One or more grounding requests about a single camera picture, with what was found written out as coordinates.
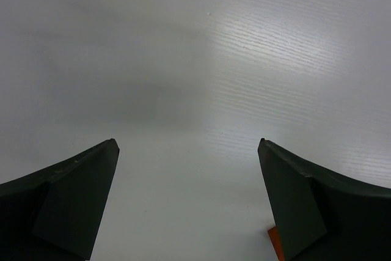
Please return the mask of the red-brown wedge block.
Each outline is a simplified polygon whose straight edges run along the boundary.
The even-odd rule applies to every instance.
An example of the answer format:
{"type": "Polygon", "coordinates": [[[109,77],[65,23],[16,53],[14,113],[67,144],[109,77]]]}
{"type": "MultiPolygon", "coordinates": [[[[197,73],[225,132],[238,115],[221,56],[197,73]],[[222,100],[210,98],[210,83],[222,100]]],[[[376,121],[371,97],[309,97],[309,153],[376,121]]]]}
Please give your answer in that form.
{"type": "Polygon", "coordinates": [[[274,251],[276,253],[278,260],[285,261],[285,256],[283,253],[282,244],[281,244],[279,233],[278,233],[276,226],[268,229],[268,237],[272,243],[272,246],[274,248],[274,251]]]}

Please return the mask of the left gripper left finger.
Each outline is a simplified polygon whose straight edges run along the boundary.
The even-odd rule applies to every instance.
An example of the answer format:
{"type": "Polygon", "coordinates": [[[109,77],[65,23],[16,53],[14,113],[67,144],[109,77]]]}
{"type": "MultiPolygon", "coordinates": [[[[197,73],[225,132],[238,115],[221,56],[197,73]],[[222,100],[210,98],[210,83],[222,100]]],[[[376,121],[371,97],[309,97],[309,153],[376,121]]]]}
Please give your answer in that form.
{"type": "Polygon", "coordinates": [[[1,184],[1,260],[90,260],[119,153],[108,139],[1,184]]]}

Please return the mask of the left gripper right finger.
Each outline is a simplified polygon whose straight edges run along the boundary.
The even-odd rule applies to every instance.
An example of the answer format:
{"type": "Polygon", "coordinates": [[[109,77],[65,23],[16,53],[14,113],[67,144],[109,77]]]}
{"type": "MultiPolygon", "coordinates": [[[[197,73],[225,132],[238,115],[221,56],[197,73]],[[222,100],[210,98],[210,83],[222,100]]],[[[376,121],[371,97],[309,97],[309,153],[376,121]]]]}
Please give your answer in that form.
{"type": "Polygon", "coordinates": [[[266,139],[258,157],[285,260],[390,260],[390,189],[266,139]]]}

